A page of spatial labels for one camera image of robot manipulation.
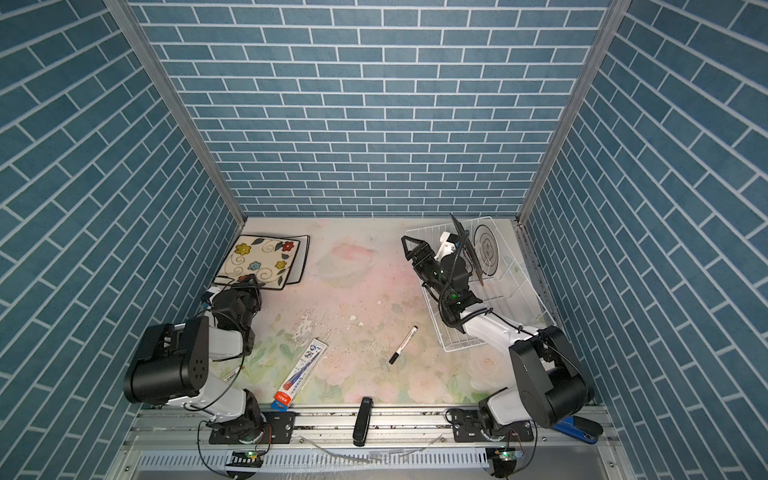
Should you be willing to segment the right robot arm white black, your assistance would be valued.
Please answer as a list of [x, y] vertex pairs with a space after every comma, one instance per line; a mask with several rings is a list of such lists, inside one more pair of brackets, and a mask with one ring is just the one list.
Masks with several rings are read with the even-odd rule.
[[484, 433], [499, 438], [525, 421], [552, 428], [591, 402], [592, 380], [564, 332], [555, 326], [531, 332], [496, 312], [469, 287], [462, 254], [474, 249], [466, 235], [446, 232], [442, 241], [436, 253], [424, 240], [401, 237], [405, 258], [436, 302], [442, 323], [507, 354], [513, 368], [516, 389], [502, 389], [478, 404]]

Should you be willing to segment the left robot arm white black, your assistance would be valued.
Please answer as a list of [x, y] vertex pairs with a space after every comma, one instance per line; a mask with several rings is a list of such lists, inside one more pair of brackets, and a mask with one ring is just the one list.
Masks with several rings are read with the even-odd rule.
[[253, 351], [252, 321], [261, 309], [260, 283], [239, 277], [210, 294], [208, 308], [183, 323], [148, 327], [123, 381], [134, 404], [170, 405], [206, 415], [219, 443], [255, 443], [266, 420], [255, 395], [210, 371], [215, 362], [245, 360]]

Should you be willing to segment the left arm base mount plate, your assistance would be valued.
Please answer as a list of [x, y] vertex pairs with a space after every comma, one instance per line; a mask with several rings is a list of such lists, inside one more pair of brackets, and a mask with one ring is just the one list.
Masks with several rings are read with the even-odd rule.
[[267, 411], [261, 413], [260, 426], [253, 429], [248, 420], [208, 423], [209, 443], [213, 445], [287, 445], [295, 427], [295, 412]]

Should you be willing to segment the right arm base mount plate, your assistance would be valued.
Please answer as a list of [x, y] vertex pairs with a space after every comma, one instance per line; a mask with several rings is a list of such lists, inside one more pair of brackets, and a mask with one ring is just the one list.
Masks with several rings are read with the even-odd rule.
[[532, 424], [528, 420], [500, 425], [489, 413], [477, 409], [449, 408], [444, 412], [454, 441], [457, 443], [516, 442], [534, 440]]

